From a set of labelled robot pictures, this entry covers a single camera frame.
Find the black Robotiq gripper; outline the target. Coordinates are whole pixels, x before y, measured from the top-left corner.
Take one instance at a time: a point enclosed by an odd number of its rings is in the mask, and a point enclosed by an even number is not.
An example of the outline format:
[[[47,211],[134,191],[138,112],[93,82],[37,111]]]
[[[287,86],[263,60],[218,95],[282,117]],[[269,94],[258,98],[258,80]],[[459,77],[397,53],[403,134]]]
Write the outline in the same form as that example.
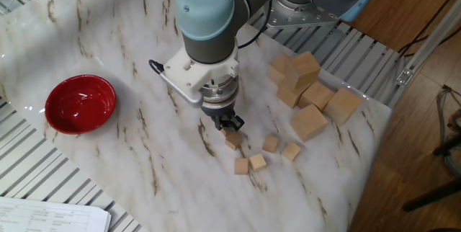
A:
[[[202,111],[208,117],[212,118],[217,130],[222,130],[224,128],[223,121],[228,121],[228,127],[237,132],[241,129],[245,122],[242,118],[236,115],[234,105],[234,103],[226,106],[223,104],[204,104],[202,106]]]

